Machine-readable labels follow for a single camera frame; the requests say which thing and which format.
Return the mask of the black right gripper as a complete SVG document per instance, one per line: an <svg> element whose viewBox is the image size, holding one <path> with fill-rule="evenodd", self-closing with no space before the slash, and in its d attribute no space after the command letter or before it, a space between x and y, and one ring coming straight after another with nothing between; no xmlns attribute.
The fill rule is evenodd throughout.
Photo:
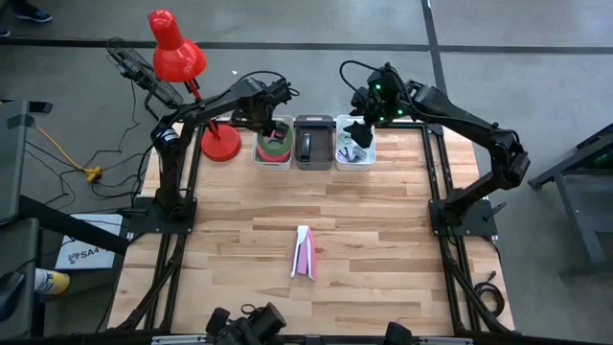
<svg viewBox="0 0 613 345"><path fill-rule="evenodd" d="M409 104L405 84L392 66L383 66L367 78L367 87L360 87L352 98L352 116L362 116L367 124L389 123L394 119L415 116ZM370 127L353 121L343 130L354 136L354 142L367 149L373 141Z"/></svg>

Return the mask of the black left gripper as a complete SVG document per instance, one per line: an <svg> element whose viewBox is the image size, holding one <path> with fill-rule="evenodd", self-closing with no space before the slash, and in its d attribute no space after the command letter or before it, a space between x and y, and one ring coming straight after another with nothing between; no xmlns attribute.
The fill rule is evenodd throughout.
<svg viewBox="0 0 613 345"><path fill-rule="evenodd" d="M261 134L268 136L276 130L276 121L272 119L279 104L287 104L292 99L291 83L285 79L273 81L266 85L259 82L261 91L251 96L240 108L239 125L248 129L261 129Z"/></svg>

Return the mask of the black diagonal bar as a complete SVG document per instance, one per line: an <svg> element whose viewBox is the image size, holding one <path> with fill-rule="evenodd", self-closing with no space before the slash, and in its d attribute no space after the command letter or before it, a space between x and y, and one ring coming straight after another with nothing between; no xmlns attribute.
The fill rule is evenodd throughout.
<svg viewBox="0 0 613 345"><path fill-rule="evenodd" d="M73 218L24 195L19 198L18 216L25 219L37 219L39 224L48 230L116 254L124 255L129 246L127 239L106 232L84 220Z"/></svg>

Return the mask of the white printed cardboard box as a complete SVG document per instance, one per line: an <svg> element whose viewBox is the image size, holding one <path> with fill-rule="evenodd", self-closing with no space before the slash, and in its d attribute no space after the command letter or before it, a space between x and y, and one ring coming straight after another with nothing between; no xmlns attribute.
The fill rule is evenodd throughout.
<svg viewBox="0 0 613 345"><path fill-rule="evenodd" d="M118 214L73 214L73 218L84 220L102 230L119 236L124 219ZM55 270L107 269L113 266L115 254L82 241L73 241L65 236L62 241Z"/></svg>

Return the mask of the silver metal bracket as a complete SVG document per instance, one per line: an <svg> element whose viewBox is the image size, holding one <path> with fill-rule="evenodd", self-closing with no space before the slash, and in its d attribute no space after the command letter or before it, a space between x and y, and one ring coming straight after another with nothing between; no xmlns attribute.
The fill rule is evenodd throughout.
<svg viewBox="0 0 613 345"><path fill-rule="evenodd" d="M155 336L150 345L203 345L207 338L203 334L180 334Z"/></svg>
<svg viewBox="0 0 613 345"><path fill-rule="evenodd" d="M428 336L420 337L419 345L474 345L470 338Z"/></svg>

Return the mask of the pink and white stapler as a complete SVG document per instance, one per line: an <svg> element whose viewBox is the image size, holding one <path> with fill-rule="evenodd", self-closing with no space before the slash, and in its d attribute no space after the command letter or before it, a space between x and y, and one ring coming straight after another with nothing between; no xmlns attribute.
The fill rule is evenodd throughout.
<svg viewBox="0 0 613 345"><path fill-rule="evenodd" d="M290 277L306 276L315 280L315 245L312 231L308 225L297 227L297 236L294 247Z"/></svg>

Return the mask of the grey desk panel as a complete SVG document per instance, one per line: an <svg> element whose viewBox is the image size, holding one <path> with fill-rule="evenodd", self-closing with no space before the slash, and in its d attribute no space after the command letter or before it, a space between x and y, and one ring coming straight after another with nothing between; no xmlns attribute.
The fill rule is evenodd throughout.
<svg viewBox="0 0 613 345"><path fill-rule="evenodd" d="M0 103L0 224L18 215L27 129L33 113L50 113L47 102L4 100Z"/></svg>

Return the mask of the yellow and white bottle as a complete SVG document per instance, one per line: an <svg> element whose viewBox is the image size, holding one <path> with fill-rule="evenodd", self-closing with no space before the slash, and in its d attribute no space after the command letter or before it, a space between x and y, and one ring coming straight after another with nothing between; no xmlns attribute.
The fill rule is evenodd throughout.
<svg viewBox="0 0 613 345"><path fill-rule="evenodd" d="M68 274L37 268L34 272L34 291L38 294L58 295L70 285Z"/></svg>

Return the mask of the red desk lamp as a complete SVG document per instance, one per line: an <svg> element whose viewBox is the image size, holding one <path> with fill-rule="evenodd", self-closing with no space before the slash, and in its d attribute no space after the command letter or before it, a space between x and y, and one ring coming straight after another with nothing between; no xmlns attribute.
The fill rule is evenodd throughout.
<svg viewBox="0 0 613 345"><path fill-rule="evenodd" d="M169 10L155 10L148 16L148 23L156 39L153 55L153 69L161 81L184 82L196 101L202 97L195 78L206 68L204 53L185 38L174 14ZM207 129L200 140L205 156L217 162L234 158L241 147L238 131L227 125L209 120Z"/></svg>

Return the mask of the pink tape roll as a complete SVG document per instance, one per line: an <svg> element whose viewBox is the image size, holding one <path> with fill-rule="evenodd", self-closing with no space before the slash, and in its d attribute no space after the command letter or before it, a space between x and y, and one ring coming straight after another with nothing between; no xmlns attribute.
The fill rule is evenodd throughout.
<svg viewBox="0 0 613 345"><path fill-rule="evenodd" d="M284 163L291 157L291 149L284 151L283 153L273 154L266 153L261 146L257 146L258 157L262 162L267 163Z"/></svg>

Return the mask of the black rounded device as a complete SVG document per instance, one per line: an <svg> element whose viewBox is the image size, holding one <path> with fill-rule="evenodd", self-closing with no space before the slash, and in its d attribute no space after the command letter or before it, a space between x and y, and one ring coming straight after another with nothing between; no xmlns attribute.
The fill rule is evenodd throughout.
<svg viewBox="0 0 613 345"><path fill-rule="evenodd" d="M412 332L397 322L389 322L382 345L411 345Z"/></svg>

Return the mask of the black computer mouse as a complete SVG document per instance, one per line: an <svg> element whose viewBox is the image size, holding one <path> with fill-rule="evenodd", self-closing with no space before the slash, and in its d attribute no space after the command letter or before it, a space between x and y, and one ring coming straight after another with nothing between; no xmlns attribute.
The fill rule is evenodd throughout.
<svg viewBox="0 0 613 345"><path fill-rule="evenodd" d="M0 321L8 319L16 310L25 276L12 271L0 276Z"/></svg>

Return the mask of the dark grey plastic bin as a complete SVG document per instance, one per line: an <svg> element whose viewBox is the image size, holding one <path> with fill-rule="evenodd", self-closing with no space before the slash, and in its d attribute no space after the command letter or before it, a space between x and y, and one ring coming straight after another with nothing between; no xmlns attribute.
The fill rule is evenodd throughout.
<svg viewBox="0 0 613 345"><path fill-rule="evenodd" d="M327 171L333 160L334 120L329 115L299 115L294 120L294 158L303 171ZM301 162L302 133L311 135L310 161Z"/></svg>

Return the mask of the black power strip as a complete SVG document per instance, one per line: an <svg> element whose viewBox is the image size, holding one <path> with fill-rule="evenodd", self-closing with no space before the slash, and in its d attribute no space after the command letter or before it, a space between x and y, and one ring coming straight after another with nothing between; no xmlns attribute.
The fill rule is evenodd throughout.
<svg viewBox="0 0 613 345"><path fill-rule="evenodd" d="M106 51L107 56L124 78L133 81L148 92L144 100L147 110L152 111L149 106L152 98L170 109L176 109L183 103L183 98L176 89L167 81L160 80L152 65L122 38L110 38L106 42Z"/></svg>

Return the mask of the white plastic bin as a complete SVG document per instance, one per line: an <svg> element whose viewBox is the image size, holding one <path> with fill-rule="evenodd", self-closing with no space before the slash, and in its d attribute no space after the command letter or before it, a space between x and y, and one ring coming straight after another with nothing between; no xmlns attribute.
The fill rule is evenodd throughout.
<svg viewBox="0 0 613 345"><path fill-rule="evenodd" d="M293 157L293 144L294 144L294 119L288 115L275 115L273 120L283 122L289 127L289 150L283 156L282 161L267 161L261 157L259 152L258 136L259 134L252 135L252 150L251 160L256 167L263 171L288 171L291 167Z"/></svg>
<svg viewBox="0 0 613 345"><path fill-rule="evenodd" d="M345 146L339 142L338 137L340 135L349 133L343 130L344 127L351 125L353 121L357 121L358 123L364 124L364 120L362 116L350 116L350 115L339 115L335 119L336 130L335 130L335 164L336 168L339 171L356 171L356 172L364 172L368 171L371 166L375 163L376 153L375 153L375 138L373 138L372 144L369 148L364 149L368 153L368 157L365 160L353 162L346 162L340 155L339 150L347 150L351 159L353 159L352 148L358 146L354 140L350 146Z"/></svg>

